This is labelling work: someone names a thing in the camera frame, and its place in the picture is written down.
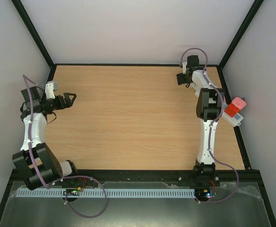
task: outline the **black metal frame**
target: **black metal frame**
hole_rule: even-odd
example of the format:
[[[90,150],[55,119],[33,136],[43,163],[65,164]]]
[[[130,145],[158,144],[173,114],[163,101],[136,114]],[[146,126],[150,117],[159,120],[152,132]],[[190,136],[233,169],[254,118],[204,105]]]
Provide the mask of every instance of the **black metal frame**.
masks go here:
[[[61,63],[55,64],[49,53],[47,52],[37,30],[35,29],[32,21],[30,20],[21,0],[11,0],[17,9],[19,15],[23,19],[26,27],[28,28],[32,38],[34,39],[35,43],[37,44],[40,52],[44,56],[47,64],[50,67],[50,73],[48,75],[48,81],[53,80],[56,68],[58,65],[85,65],[85,66],[167,66],[167,67],[174,67],[178,66],[177,64],[68,64],[68,63]],[[225,55],[223,56],[219,65],[209,65],[212,67],[216,67],[218,70],[218,74],[220,77],[221,85],[225,90],[225,99],[226,103],[229,104],[231,102],[231,97],[226,85],[225,77],[223,75],[223,68],[226,65],[227,61],[231,57],[231,54],[235,50],[236,46],[240,42],[241,38],[243,37],[245,31],[247,30],[249,24],[251,23],[252,19],[256,15],[258,9],[260,8],[261,4],[264,0],[255,0],[252,4],[248,14],[246,15],[245,19],[243,20],[238,32],[236,33],[234,39],[232,40],[229,48],[227,49]],[[234,127],[235,135],[238,141],[238,145],[240,148],[242,160],[244,163],[245,170],[239,170],[239,178],[240,182],[257,182],[260,193],[262,198],[264,199],[264,204],[266,207],[266,211],[270,220],[271,226],[276,226],[276,219],[273,214],[272,208],[270,206],[270,202],[263,184],[263,180],[260,174],[260,171],[251,169],[251,164],[248,158],[248,154],[244,145],[244,141],[242,138],[242,134],[239,127]],[[141,171],[134,171],[134,170],[78,170],[80,175],[89,175],[94,177],[95,179],[99,180],[100,182],[115,182],[115,181],[134,181],[134,182],[143,182],[143,181],[153,181],[153,182],[165,182],[168,184],[175,184],[179,186],[189,186],[189,181],[187,180],[191,175],[191,170],[168,170],[168,171],[149,171],[149,170],[141,170]],[[233,171],[231,170],[217,170],[217,175],[219,176],[220,182],[231,182],[236,180],[236,176]],[[4,211],[4,207],[6,205],[7,199],[9,197],[9,193],[11,190],[12,183],[14,181],[21,181],[16,170],[13,170],[7,185],[7,188],[4,192],[1,204],[0,204],[0,220]]]

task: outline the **wooden tabletop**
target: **wooden tabletop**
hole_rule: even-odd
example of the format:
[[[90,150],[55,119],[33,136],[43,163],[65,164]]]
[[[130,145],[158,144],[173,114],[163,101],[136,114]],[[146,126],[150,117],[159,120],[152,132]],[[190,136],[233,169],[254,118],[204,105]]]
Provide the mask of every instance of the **wooden tabletop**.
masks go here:
[[[216,68],[207,68],[221,86]],[[78,169],[190,170],[200,144],[197,97],[178,86],[179,67],[58,66],[57,94],[76,93],[56,111],[46,143],[59,161]],[[233,127],[219,121],[215,157],[244,169]],[[216,169],[228,169],[216,164]]]

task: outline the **white robotic arm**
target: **white robotic arm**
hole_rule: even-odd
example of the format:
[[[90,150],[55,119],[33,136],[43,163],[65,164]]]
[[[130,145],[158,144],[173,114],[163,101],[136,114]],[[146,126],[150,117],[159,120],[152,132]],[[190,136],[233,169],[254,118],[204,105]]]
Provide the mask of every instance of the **white robotic arm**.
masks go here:
[[[59,162],[45,143],[47,116],[53,114],[55,110],[71,107],[76,98],[76,94],[71,93],[64,93],[64,97],[60,95],[55,96],[54,91],[57,89],[57,82],[48,82],[45,86],[46,99],[40,97],[37,87],[30,87],[30,94],[28,94],[27,89],[21,91],[25,100],[23,105],[26,106],[26,110],[23,109],[23,106],[20,108],[21,120],[25,125],[25,134],[20,152],[13,155],[13,162],[26,186],[31,190],[42,185],[39,175],[42,176],[45,183],[50,183],[76,172],[76,168],[70,160]],[[32,118],[30,98],[33,100]],[[32,162],[32,156],[29,154],[30,151],[33,154],[34,160],[41,160],[41,164],[37,165]]]
[[[187,62],[183,63],[183,74],[186,74],[186,65]],[[212,89],[213,88],[208,84],[208,82],[205,80],[204,76],[207,77],[208,81],[212,84],[213,82],[209,79],[207,73],[205,72],[205,75],[202,74],[203,70],[195,70],[192,74],[192,81],[196,84],[197,86],[197,91],[198,92],[198,97],[200,94],[200,89],[201,88],[208,88]],[[214,99],[210,98],[209,103],[216,103]],[[209,141],[209,128],[210,124],[212,123],[213,120],[207,120],[204,121],[203,119],[200,119],[201,123],[201,141],[200,141],[200,148],[199,148],[199,154],[197,157],[197,161],[199,163],[204,163],[205,165],[210,165],[214,163],[213,158],[209,154],[208,150],[208,141]],[[218,122],[214,122],[212,124],[212,132],[211,132],[211,137],[210,137],[210,147],[211,147],[211,153],[214,154],[214,138],[215,138],[215,131],[217,128]]]
[[[178,85],[186,84],[186,87],[195,83],[195,90],[198,92],[196,114],[201,123],[201,141],[196,165],[193,168],[193,179],[206,185],[215,175],[214,138],[218,125],[218,121],[215,120],[223,108],[223,101],[219,98],[218,92],[223,98],[224,91],[212,83],[206,71],[199,65],[196,55],[188,56],[187,62],[183,63],[183,73],[177,74],[177,80]]]

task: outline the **cable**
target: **cable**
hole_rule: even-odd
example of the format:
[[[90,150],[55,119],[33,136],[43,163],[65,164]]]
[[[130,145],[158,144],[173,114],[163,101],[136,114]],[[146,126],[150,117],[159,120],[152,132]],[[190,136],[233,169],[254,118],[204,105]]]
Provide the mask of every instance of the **cable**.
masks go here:
[[[50,123],[52,123],[54,120],[56,120],[56,119],[57,119],[57,115],[56,115],[56,113],[55,113],[55,112],[53,112],[53,114],[54,114],[55,118],[54,118],[53,120],[51,120],[49,123],[47,123],[47,124],[50,124]]]
[[[27,89],[27,92],[28,92],[28,97],[29,97],[29,102],[30,102],[30,122],[29,122],[29,125],[28,125],[28,152],[29,152],[29,157],[32,161],[32,164],[34,166],[34,169],[36,171],[36,174],[38,175],[42,185],[44,186],[44,188],[46,189],[50,189],[50,187],[46,184],[45,180],[43,179],[43,177],[41,176],[40,174],[40,171],[38,169],[38,166],[36,164],[36,161],[35,161],[35,158],[34,158],[34,155],[33,155],[33,151],[32,151],[32,137],[31,137],[31,131],[32,131],[32,124],[33,124],[33,121],[34,121],[34,106],[33,106],[33,98],[32,98],[32,94],[30,92],[30,89],[29,89],[29,86],[28,86],[28,82],[27,81],[30,81],[31,83],[33,84],[36,84],[35,82],[33,82],[32,80],[30,80],[27,76],[25,76],[24,74],[22,75],[23,76],[23,80],[24,80],[24,83],[25,83],[25,86],[26,86],[26,89]]]
[[[40,89],[41,91],[45,92],[44,89],[40,88],[39,86],[35,86],[36,88]]]
[[[213,188],[214,188],[215,192],[218,194],[218,190],[217,190],[215,184],[213,183],[213,181],[209,181],[209,183],[211,183],[213,185]]]
[[[72,179],[72,178],[87,178],[87,179],[90,179],[91,181],[96,182],[96,183],[98,184],[98,186],[100,186],[100,188],[102,189],[102,191],[103,191],[103,193],[104,193],[105,204],[104,204],[104,207],[102,208],[102,210],[101,210],[98,214],[92,215],[92,216],[87,216],[87,215],[81,214],[81,213],[79,213],[78,211],[76,211],[76,210],[68,203],[68,201],[67,201],[67,197],[69,196],[69,193],[66,194],[66,196],[65,196],[65,198],[64,198],[64,201],[65,201],[64,204],[67,205],[67,206],[72,210],[72,212],[74,212],[76,215],[78,215],[78,216],[80,216],[80,217],[82,217],[82,218],[96,218],[96,217],[99,217],[101,214],[103,214],[103,212],[105,211],[105,209],[106,209],[106,207],[107,207],[107,203],[108,203],[107,193],[106,193],[106,191],[105,191],[103,185],[102,185],[99,181],[97,181],[95,178],[90,177],[90,176],[82,176],[82,175],[79,175],[79,176],[65,176],[65,177],[63,177],[63,178],[61,178],[61,179],[58,179],[58,180],[53,181],[52,183],[55,183],[55,182],[60,181],[60,180],[62,180],[62,179]]]
[[[182,56],[181,56],[180,66],[183,65],[183,64],[182,64],[182,59],[183,59],[184,55],[185,55],[188,51],[190,51],[190,50],[199,50],[199,51],[201,51],[201,52],[205,55],[206,62],[205,62],[205,65],[204,65],[204,67],[203,67],[202,75],[203,75],[204,79],[206,80],[206,82],[208,83],[208,85],[211,86],[211,87],[217,92],[217,94],[218,94],[218,96],[219,96],[219,98],[220,98],[220,100],[221,100],[221,104],[223,105],[224,99],[223,99],[221,93],[219,92],[219,90],[218,90],[212,83],[209,82],[209,80],[208,80],[208,78],[207,78],[207,76],[206,76],[206,71],[205,71],[205,70],[206,70],[206,67],[207,67],[207,64],[208,64],[208,56],[207,56],[207,54],[205,53],[205,51],[203,51],[203,50],[200,49],[200,48],[196,48],[196,47],[187,49],[186,51],[184,51],[184,53],[183,53]],[[219,115],[217,116],[217,118],[214,119],[214,120],[211,122],[211,124],[209,125],[210,127],[209,127],[209,135],[208,135],[208,151],[209,151],[210,156],[213,158],[213,160],[214,160],[215,162],[217,162],[217,163],[219,163],[219,164],[221,164],[221,165],[227,166],[227,167],[231,168],[231,169],[235,172],[236,177],[237,177],[236,186],[235,186],[234,190],[231,192],[231,194],[228,195],[228,196],[226,196],[224,199],[217,200],[217,201],[207,201],[207,202],[205,202],[205,201],[199,201],[199,200],[197,199],[197,197],[196,197],[196,200],[198,201],[198,203],[209,204],[209,203],[219,203],[219,202],[223,202],[223,201],[225,201],[225,200],[228,200],[230,197],[232,197],[232,196],[235,194],[235,192],[237,191],[238,187],[239,187],[239,175],[238,175],[237,170],[236,170],[234,167],[232,167],[231,165],[229,165],[229,164],[220,162],[220,161],[217,160],[217,159],[214,157],[214,155],[211,153],[210,140],[211,140],[211,135],[212,135],[213,123],[216,122],[216,121],[218,121],[218,120],[222,117],[223,111],[224,111],[224,109],[223,109],[223,107],[222,107],[222,108],[221,108],[221,111],[220,111],[220,114],[219,114]]]
[[[22,106],[20,107],[20,112],[23,112],[23,107],[24,107],[25,102],[22,103]]]
[[[85,178],[79,178],[80,180],[82,180],[83,181],[83,190],[82,191],[84,191],[84,189],[85,189],[85,183],[86,183],[86,179]]]
[[[203,73],[205,72],[206,67],[207,67],[207,64],[208,64],[208,57],[207,57],[207,54],[205,53],[205,51],[202,50],[201,48],[193,47],[193,48],[189,48],[189,49],[185,50],[184,53],[183,53],[182,56],[181,56],[181,59],[180,59],[180,67],[183,66],[182,60],[183,60],[184,55],[185,55],[188,51],[191,51],[191,50],[198,50],[198,51],[201,51],[201,52],[205,55],[205,57],[206,57],[206,63],[205,63],[205,66],[203,67],[203,72],[202,72],[202,74],[203,74]]]
[[[195,91],[198,90],[198,87],[197,87],[197,85],[196,85],[195,83],[190,83],[189,86],[188,86],[187,88],[189,88],[189,87],[193,88]]]

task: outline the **white cable tray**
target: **white cable tray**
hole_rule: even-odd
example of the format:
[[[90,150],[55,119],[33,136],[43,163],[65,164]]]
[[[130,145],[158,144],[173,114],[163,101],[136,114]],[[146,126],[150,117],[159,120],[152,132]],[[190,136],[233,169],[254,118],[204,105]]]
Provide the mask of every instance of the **white cable tray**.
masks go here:
[[[194,198],[194,189],[105,189],[108,198]],[[66,195],[66,189],[37,188],[33,191],[20,188],[16,197],[60,198]],[[102,189],[84,189],[69,195],[69,198],[104,198]]]

